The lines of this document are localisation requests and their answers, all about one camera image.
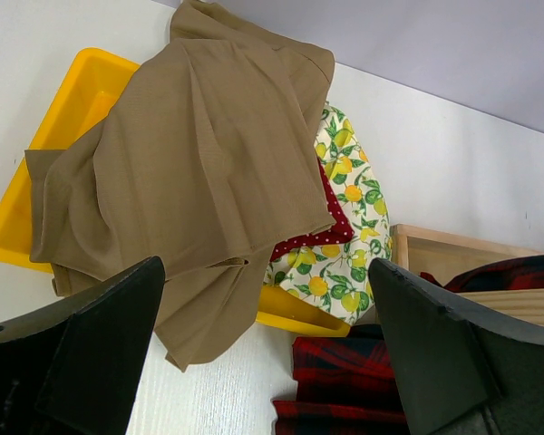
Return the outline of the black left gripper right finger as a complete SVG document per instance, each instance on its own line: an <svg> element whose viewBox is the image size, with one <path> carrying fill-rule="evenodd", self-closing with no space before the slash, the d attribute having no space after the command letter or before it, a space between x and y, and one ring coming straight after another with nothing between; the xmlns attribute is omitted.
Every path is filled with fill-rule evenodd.
<svg viewBox="0 0 544 435"><path fill-rule="evenodd" d="M412 434L544 434L544 327L375 259L368 276Z"/></svg>

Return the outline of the tan brown skirt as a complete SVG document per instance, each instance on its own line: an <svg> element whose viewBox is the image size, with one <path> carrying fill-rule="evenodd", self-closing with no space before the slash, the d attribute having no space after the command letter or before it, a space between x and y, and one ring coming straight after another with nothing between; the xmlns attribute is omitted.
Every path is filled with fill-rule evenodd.
<svg viewBox="0 0 544 435"><path fill-rule="evenodd" d="M158 256L168 359L215 360L254 323L276 245L335 222L314 150L334 69L324 48L183 2L102 121L26 152L31 260L69 296Z"/></svg>

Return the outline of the lemon print skirt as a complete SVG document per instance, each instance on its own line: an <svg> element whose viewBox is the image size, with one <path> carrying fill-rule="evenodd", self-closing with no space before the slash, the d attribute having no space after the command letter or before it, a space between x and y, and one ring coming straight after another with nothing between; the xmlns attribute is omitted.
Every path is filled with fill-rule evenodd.
<svg viewBox="0 0 544 435"><path fill-rule="evenodd" d="M323 109L314 142L326 204L335 223L275 247L264 282L333 317L355 324L373 305L368 266L392 255L380 184L346 115Z"/></svg>

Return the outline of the red black plaid skirt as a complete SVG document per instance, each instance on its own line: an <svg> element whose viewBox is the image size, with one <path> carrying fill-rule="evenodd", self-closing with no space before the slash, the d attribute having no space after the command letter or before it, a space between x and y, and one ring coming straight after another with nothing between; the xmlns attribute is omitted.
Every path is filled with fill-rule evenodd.
<svg viewBox="0 0 544 435"><path fill-rule="evenodd" d="M544 255L481 266L440 285L456 295L544 288ZM345 337L299 337L293 345L292 401L277 400L278 434L412 434L398 392L381 322Z"/></svg>

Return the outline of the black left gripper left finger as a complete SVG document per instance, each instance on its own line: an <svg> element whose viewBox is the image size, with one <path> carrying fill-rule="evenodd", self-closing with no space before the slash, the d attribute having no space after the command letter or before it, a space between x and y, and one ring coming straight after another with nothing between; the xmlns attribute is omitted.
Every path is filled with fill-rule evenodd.
<svg viewBox="0 0 544 435"><path fill-rule="evenodd" d="M0 434L123 434L164 287L149 257L0 323Z"/></svg>

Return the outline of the wooden rack left post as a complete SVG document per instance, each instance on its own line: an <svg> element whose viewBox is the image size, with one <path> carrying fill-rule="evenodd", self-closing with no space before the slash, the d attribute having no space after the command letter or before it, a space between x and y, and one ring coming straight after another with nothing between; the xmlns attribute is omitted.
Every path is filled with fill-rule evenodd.
<svg viewBox="0 0 544 435"><path fill-rule="evenodd" d="M460 293L461 297L544 327L544 288Z"/></svg>

